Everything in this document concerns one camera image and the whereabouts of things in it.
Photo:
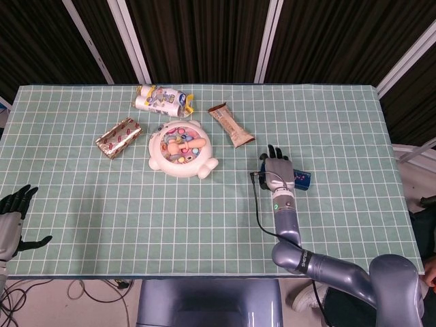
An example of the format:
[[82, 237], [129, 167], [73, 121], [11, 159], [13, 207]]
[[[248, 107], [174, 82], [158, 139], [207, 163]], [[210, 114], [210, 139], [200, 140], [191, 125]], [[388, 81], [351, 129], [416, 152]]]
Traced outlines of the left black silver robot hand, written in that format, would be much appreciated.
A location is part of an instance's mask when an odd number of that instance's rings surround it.
[[22, 226], [30, 202], [38, 187], [25, 185], [15, 193], [1, 199], [1, 262], [9, 262], [18, 252], [46, 246], [52, 236], [37, 241], [22, 240]]

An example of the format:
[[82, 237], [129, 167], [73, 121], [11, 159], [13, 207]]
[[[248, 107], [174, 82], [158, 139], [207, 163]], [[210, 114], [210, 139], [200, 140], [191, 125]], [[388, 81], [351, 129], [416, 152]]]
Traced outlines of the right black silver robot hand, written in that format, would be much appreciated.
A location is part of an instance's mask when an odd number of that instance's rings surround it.
[[295, 187], [294, 169], [292, 162], [283, 155], [279, 147], [268, 145], [268, 153], [260, 155], [262, 165], [259, 174], [261, 189], [274, 192], [278, 188], [286, 187], [290, 191]]

